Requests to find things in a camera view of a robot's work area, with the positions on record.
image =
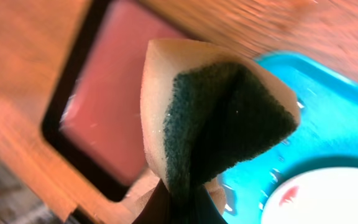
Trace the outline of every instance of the sponge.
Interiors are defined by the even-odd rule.
[[[140,98],[149,167],[175,203],[300,122],[296,95],[253,61],[195,40],[152,40]]]

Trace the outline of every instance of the wooden table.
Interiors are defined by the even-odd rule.
[[[295,50],[358,81],[358,1],[142,0],[173,23],[245,57]],[[39,124],[88,0],[0,0],[0,158],[62,219],[77,206],[129,223],[41,138]],[[146,174],[130,194],[155,184]]]

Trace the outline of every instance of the white plate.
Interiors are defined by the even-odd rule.
[[[358,168],[318,169],[283,183],[262,213],[262,224],[281,223],[358,223]]]

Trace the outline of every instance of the red logo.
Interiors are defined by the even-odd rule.
[[[283,197],[280,200],[279,206],[282,206],[284,203],[293,202],[293,199],[296,197],[298,193],[299,186],[294,186],[285,192]]]

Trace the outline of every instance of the blue plastic container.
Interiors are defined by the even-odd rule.
[[[230,224],[260,223],[282,182],[323,167],[358,167],[358,84],[304,55],[276,52],[257,62],[298,96],[301,124],[286,141],[223,174]]]

